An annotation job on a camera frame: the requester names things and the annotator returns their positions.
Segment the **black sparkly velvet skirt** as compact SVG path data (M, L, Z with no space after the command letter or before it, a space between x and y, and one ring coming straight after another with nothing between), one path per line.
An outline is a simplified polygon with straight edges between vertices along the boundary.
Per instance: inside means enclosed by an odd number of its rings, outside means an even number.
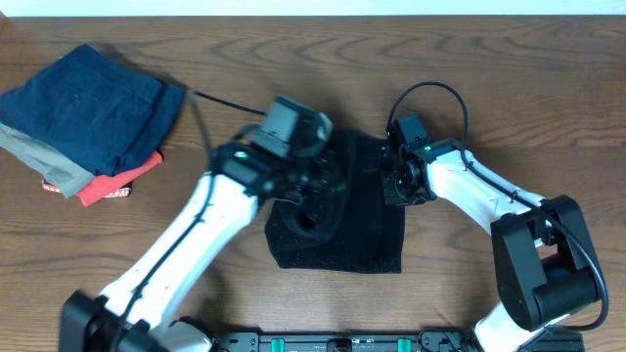
M399 274L405 209L384 203L380 159L386 142L355 130L335 132L329 150L344 177L331 198L302 206L277 201L265 225L282 269Z

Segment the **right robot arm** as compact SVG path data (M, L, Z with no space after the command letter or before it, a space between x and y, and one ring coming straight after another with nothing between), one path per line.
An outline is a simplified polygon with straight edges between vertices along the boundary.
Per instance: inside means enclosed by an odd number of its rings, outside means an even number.
M604 274L579 204L527 192L481 164L453 139L383 147L389 205L442 198L491 238L498 305L465 340L467 351L522 351L558 332L574 336L606 319Z

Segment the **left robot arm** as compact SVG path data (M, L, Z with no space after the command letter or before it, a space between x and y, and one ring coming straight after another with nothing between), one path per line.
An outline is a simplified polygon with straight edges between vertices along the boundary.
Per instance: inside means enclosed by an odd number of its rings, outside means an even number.
M208 351L208 333L173 316L204 270L268 198L296 203L340 192L351 176L345 147L278 156L230 142L211 154L211 168L148 251L97 297L76 291L64 304L62 351Z

